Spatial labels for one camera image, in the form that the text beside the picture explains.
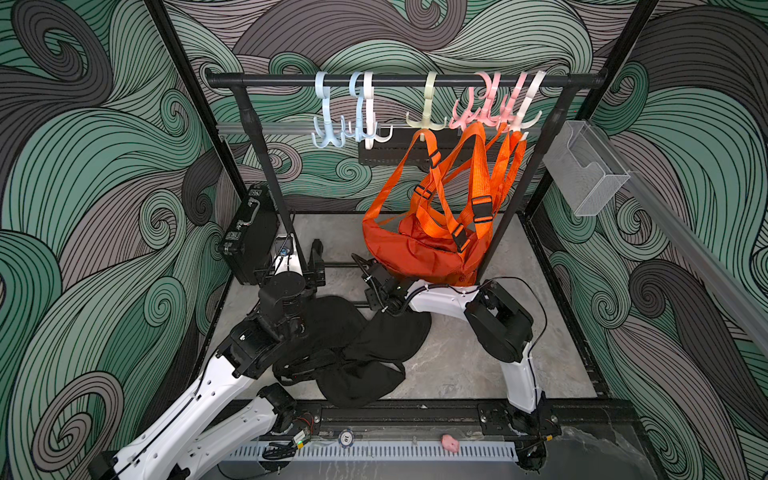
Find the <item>electrical wire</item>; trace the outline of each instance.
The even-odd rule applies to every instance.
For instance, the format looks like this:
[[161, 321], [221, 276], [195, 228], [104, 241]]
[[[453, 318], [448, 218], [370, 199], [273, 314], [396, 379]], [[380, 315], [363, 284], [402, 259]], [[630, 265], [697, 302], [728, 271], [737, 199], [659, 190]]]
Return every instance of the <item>electrical wire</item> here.
[[296, 418], [299, 420], [303, 420], [304, 423], [306, 423], [306, 426], [310, 428], [310, 435], [312, 435], [312, 424], [310, 423], [310, 421], [305, 419], [304, 417], [296, 417]]
[[261, 454], [261, 458], [269, 462], [276, 462], [278, 460], [285, 460], [286, 458], [293, 457], [299, 448], [292, 442], [281, 445], [277, 442], [270, 442], [270, 447], [274, 447], [270, 450], [264, 450]]
[[144, 452], [146, 452], [146, 451], [147, 451], [147, 449], [149, 449], [149, 448], [150, 448], [150, 446], [152, 446], [152, 444], [154, 443], [154, 441], [155, 441], [155, 440], [157, 440], [157, 439], [160, 437], [160, 435], [163, 435], [163, 433], [164, 433], [164, 432], [165, 432], [165, 431], [168, 429], [168, 427], [170, 427], [170, 426], [171, 426], [171, 425], [172, 425], [172, 424], [173, 424], [173, 423], [176, 421], [176, 419], [178, 419], [178, 418], [179, 418], [179, 416], [180, 416], [182, 413], [184, 413], [184, 410], [186, 410], [186, 409], [187, 409], [187, 407], [188, 407], [188, 406], [189, 406], [189, 405], [192, 403], [192, 401], [193, 401], [193, 400], [195, 400], [195, 398], [197, 397], [197, 393], [200, 391], [200, 387], [201, 387], [201, 386], [203, 386], [203, 380], [205, 380], [205, 373], [206, 373], [206, 371], [208, 370], [208, 366], [210, 365], [210, 360], [211, 360], [213, 357], [214, 357], [213, 355], [212, 355], [212, 356], [210, 356], [210, 357], [208, 357], [208, 360], [205, 362], [205, 367], [203, 368], [203, 374], [202, 374], [202, 375], [200, 375], [200, 381], [197, 383], [197, 388], [194, 390], [194, 393], [192, 394], [192, 397], [191, 397], [191, 398], [190, 398], [190, 399], [187, 401], [187, 403], [185, 403], [185, 404], [184, 404], [184, 406], [183, 406], [183, 407], [181, 407], [181, 410], [179, 410], [179, 411], [177, 412], [177, 414], [176, 414], [176, 415], [174, 415], [174, 417], [173, 417], [173, 418], [170, 420], [170, 422], [166, 423], [166, 424], [165, 424], [165, 426], [164, 426], [164, 427], [163, 427], [163, 428], [162, 428], [162, 429], [161, 429], [161, 430], [160, 430], [160, 431], [157, 433], [157, 435], [155, 435], [155, 436], [152, 438], [152, 440], [150, 440], [150, 441], [149, 441], [149, 443], [147, 443], [147, 444], [145, 445], [145, 447], [143, 447], [143, 448], [141, 449], [141, 451], [140, 451], [139, 453], [137, 453], [135, 457], [133, 457], [133, 459], [132, 459], [132, 460], [130, 460], [130, 461], [129, 461], [129, 462], [128, 462], [128, 463], [127, 463], [127, 464], [126, 464], [126, 465], [125, 465], [125, 466], [124, 466], [124, 467], [123, 467], [123, 468], [122, 468], [122, 469], [121, 469], [121, 470], [118, 472], [118, 473], [114, 474], [114, 475], [112, 476], [112, 478], [110, 478], [109, 480], [115, 480], [116, 478], [120, 477], [120, 475], [121, 475], [123, 472], [125, 472], [125, 471], [128, 469], [128, 467], [130, 467], [131, 465], [135, 465], [135, 464], [136, 464], [136, 462], [137, 462], [137, 460], [138, 460], [138, 459], [139, 459], [139, 457], [141, 456], [141, 454], [143, 454]]
[[304, 412], [301, 414], [299, 418], [304, 419], [304, 415], [310, 416], [310, 420], [312, 421], [312, 425], [310, 425], [310, 433], [314, 433], [315, 432], [315, 416], [312, 415], [311, 412]]
[[[541, 329], [541, 332], [540, 332], [540, 333], [538, 334], [538, 336], [536, 337], [536, 340], [534, 340], [534, 341], [533, 341], [533, 343], [531, 344], [531, 349], [528, 351], [528, 369], [530, 369], [530, 370], [531, 370], [531, 378], [533, 378], [533, 391], [534, 391], [534, 395], [538, 397], [538, 395], [537, 395], [537, 393], [536, 393], [536, 392], [537, 392], [537, 390], [538, 390], [538, 385], [536, 384], [536, 372], [534, 372], [534, 370], [533, 370], [533, 365], [531, 364], [531, 352], [533, 352], [533, 349], [534, 349], [534, 347], [536, 347], [536, 344], [537, 344], [537, 343], [538, 343], [538, 341], [541, 339], [541, 337], [544, 335], [544, 332], [546, 332], [546, 331], [547, 331], [547, 326], [549, 325], [549, 318], [547, 317], [547, 310], [545, 310], [545, 308], [544, 308], [544, 304], [541, 302], [541, 299], [539, 299], [539, 298], [538, 298], [538, 295], [536, 295], [536, 292], [534, 292], [534, 291], [533, 291], [533, 289], [532, 289], [532, 288], [531, 288], [531, 286], [528, 284], [528, 282], [526, 282], [525, 280], [523, 280], [523, 279], [522, 279], [522, 278], [520, 278], [519, 276], [495, 276], [495, 277], [491, 278], [490, 280], [487, 280], [487, 281], [485, 281], [485, 282], [484, 282], [484, 283], [483, 283], [483, 284], [480, 286], [480, 288], [484, 287], [485, 285], [487, 285], [487, 284], [488, 284], [488, 282], [490, 282], [490, 281], [492, 281], [492, 280], [498, 280], [498, 279], [501, 279], [501, 278], [504, 278], [504, 279], [511, 279], [511, 280], [520, 280], [521, 282], [523, 282], [523, 284], [524, 284], [524, 285], [525, 285], [525, 286], [528, 288], [528, 290], [531, 292], [531, 295], [533, 295], [533, 297], [534, 297], [534, 298], [536, 299], [536, 301], [538, 302], [538, 305], [539, 305], [539, 307], [541, 307], [541, 313], [542, 313], [542, 315], [544, 315], [544, 328], [543, 328], [543, 329]], [[532, 444], [532, 445], [528, 445], [527, 447], [524, 447], [524, 448], [522, 448], [522, 449], [519, 449], [519, 450], [517, 451], [517, 452], [518, 452], [518, 454], [520, 454], [520, 453], [523, 453], [523, 452], [525, 452], [526, 450], [529, 450], [529, 449], [533, 449], [534, 447], [536, 447], [536, 446], [538, 446], [538, 445], [543, 445], [543, 444], [544, 444], [544, 439], [541, 437], [541, 409], [536, 409], [536, 412], [537, 412], [537, 414], [538, 414], [538, 422], [537, 422], [537, 432], [536, 432], [536, 436], [537, 436], [537, 437], [539, 437], [539, 440], [538, 440], [536, 443]]]
[[[290, 218], [290, 223], [291, 223], [291, 227], [292, 228], [293, 228], [293, 221], [295, 219], [296, 219], [296, 212], [293, 212], [293, 216]], [[295, 235], [293, 235], [293, 233], [288, 233], [288, 229], [286, 229], [285, 240], [283, 240], [283, 244], [280, 245], [280, 248], [277, 249], [277, 254], [280, 254], [280, 252], [283, 251], [283, 248], [286, 246], [286, 243], [288, 243], [288, 239], [292, 238], [292, 237], [295, 237]], [[295, 246], [293, 247], [293, 251], [294, 251], [294, 254], [295, 254], [295, 252], [296, 252], [296, 247]], [[277, 266], [275, 266], [275, 272], [277, 271], [277, 269], [280, 268], [280, 265], [282, 265], [282, 264], [283, 264], [283, 256], [280, 255], [280, 262], [277, 264]]]
[[365, 260], [363, 260], [360, 255], [355, 255], [354, 253], [352, 254], [352, 260], [355, 260], [355, 263], [357, 263], [357, 267], [362, 270], [362, 273], [364, 275], [367, 275], [367, 277], [364, 278], [363, 280], [366, 282], [366, 285], [370, 286], [371, 289], [373, 290], [373, 294], [376, 295], [376, 299], [379, 301], [379, 305], [381, 305], [382, 308], [385, 308], [384, 302], [382, 301], [382, 297], [379, 296], [379, 286], [376, 285], [376, 279], [373, 278], [369, 273], [368, 266], [365, 265]]

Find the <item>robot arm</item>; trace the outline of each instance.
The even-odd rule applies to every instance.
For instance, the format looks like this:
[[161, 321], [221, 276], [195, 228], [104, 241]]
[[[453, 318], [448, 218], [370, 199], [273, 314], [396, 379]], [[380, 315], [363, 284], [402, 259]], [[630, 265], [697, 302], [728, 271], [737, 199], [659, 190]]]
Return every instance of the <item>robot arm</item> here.
[[370, 286], [366, 298], [371, 309], [397, 315], [409, 306], [467, 320], [485, 351], [499, 361], [509, 403], [525, 413], [536, 410], [541, 387], [531, 361], [533, 317], [503, 286], [495, 281], [455, 287], [399, 280], [376, 261], [353, 258]]
[[[315, 288], [307, 286], [300, 267], [291, 262], [292, 250], [286, 251], [259, 291], [260, 304], [232, 328], [202, 375], [130, 445], [97, 456], [89, 465], [91, 478], [196, 480], [243, 442], [288, 429], [296, 401], [274, 383], [238, 413], [205, 430], [303, 335], [303, 306]], [[503, 287], [398, 280], [380, 264], [354, 257], [371, 286], [366, 297], [372, 309], [397, 315], [410, 307], [468, 320], [483, 348], [499, 360], [511, 405], [526, 413], [536, 410], [541, 390], [530, 357], [533, 319]]]
[[91, 478], [194, 480], [243, 442], [287, 430], [296, 401], [274, 383], [237, 414], [204, 432], [302, 336], [302, 308], [311, 290], [300, 273], [282, 271], [272, 277], [259, 291], [260, 308], [232, 328], [202, 375], [130, 445], [95, 458], [88, 469]]

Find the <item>light blue hook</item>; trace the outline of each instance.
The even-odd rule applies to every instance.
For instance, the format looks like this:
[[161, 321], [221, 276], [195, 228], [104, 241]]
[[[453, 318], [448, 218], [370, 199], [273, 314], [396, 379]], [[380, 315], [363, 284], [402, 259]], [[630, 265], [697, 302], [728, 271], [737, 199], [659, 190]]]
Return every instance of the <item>light blue hook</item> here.
[[331, 120], [331, 87], [323, 86], [323, 79], [326, 76], [326, 72], [318, 71], [315, 75], [315, 95], [323, 101], [323, 130], [320, 131], [320, 127], [317, 124], [317, 117], [314, 117], [315, 131], [320, 137], [323, 137], [323, 142], [317, 144], [317, 138], [312, 133], [312, 143], [315, 147], [325, 148], [328, 144], [333, 144], [337, 147], [343, 147], [346, 143], [346, 137], [344, 136], [344, 116], [341, 117], [341, 131], [339, 137], [333, 133], [333, 121]]
[[358, 94], [355, 91], [355, 83], [357, 82], [357, 78], [362, 75], [361, 71], [356, 71], [352, 74], [351, 77], [349, 77], [349, 94], [352, 95], [354, 98], [357, 98], [357, 107], [356, 107], [356, 116], [355, 116], [355, 129], [352, 129], [352, 122], [349, 122], [349, 132], [344, 132], [344, 135], [347, 138], [354, 138], [356, 142], [360, 142], [363, 140], [363, 138], [374, 138], [376, 136], [376, 128], [379, 127], [379, 122], [376, 122], [375, 126], [373, 127], [374, 131], [371, 134], [367, 134], [365, 131], [365, 127], [362, 125], [362, 101], [363, 96], [361, 94]]

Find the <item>orange backpack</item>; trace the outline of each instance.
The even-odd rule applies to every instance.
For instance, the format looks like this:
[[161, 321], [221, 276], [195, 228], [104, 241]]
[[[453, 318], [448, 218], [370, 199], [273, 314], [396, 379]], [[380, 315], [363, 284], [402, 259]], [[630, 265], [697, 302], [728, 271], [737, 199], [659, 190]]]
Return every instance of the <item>orange backpack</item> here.
[[[493, 220], [515, 181], [525, 153], [526, 142], [521, 141], [521, 132], [507, 133], [493, 175], [489, 175], [486, 152], [505, 130], [506, 124], [503, 124], [499, 134], [486, 145], [483, 125], [471, 124], [456, 148], [445, 159], [441, 159], [435, 135], [431, 131], [419, 130], [413, 135], [406, 155], [362, 219], [362, 233], [368, 249], [390, 272], [431, 283], [456, 286], [475, 284], [477, 269], [491, 241]], [[429, 158], [432, 160], [432, 168], [415, 187], [410, 209], [400, 221], [399, 231], [385, 230], [382, 225], [388, 220], [377, 222], [376, 218], [400, 180], [406, 159], [421, 135], [425, 138], [427, 150], [431, 152]], [[475, 138], [472, 158], [450, 172], [464, 143], [472, 137]], [[507, 172], [513, 151], [514, 160]], [[468, 201], [456, 219], [445, 198], [445, 185], [467, 168], [470, 169]], [[440, 199], [443, 214], [432, 208], [435, 194]]]

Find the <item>swirl pattern wallpaper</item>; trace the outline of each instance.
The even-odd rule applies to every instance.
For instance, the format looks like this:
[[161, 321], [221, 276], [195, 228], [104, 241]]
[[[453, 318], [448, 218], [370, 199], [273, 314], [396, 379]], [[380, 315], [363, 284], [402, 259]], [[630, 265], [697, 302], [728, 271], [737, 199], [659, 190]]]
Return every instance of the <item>swirl pattern wallpaper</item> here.
[[[699, 3], [648, 22], [593, 121], [768, 312], [768, 4]], [[554, 185], [542, 206], [565, 296], [669, 477], [765, 478], [768, 361], [686, 253], [627, 191], [596, 217]]]
[[[660, 10], [696, 3], [680, 0]], [[207, 85], [206, 68], [251, 74], [596, 72], [635, 6], [635, 2], [565, 0], [166, 0], [165, 4], [219, 122], [240, 122], [240, 117], [229, 90]], [[307, 122], [320, 114], [320, 100], [312, 88], [249, 92], [263, 122]], [[507, 93], [501, 88], [499, 98]], [[542, 89], [528, 120], [539, 110], [546, 115], [558, 93], [558, 88]], [[586, 94], [580, 93], [572, 114]], [[334, 121], [340, 115], [354, 118], [356, 101], [346, 88], [332, 89], [331, 98]], [[464, 88], [436, 89], [432, 120], [450, 115], [457, 98], [466, 105]], [[419, 119], [423, 105], [421, 88], [376, 89], [379, 121], [402, 122], [406, 112]], [[263, 180], [247, 138], [230, 135], [227, 141], [246, 184]], [[283, 192], [296, 210], [366, 210], [394, 170], [360, 165], [357, 144], [351, 141], [343, 148], [324, 149], [315, 148], [309, 135], [270, 135], [267, 142]], [[526, 161], [532, 151], [526, 152]], [[529, 187], [530, 194], [541, 174]], [[452, 204], [466, 202], [467, 175], [447, 186]], [[386, 207], [407, 210], [409, 195], [423, 177], [418, 168], [407, 167]]]
[[90, 478], [193, 374], [236, 203], [178, 84], [141, 0], [0, 2], [3, 478]]

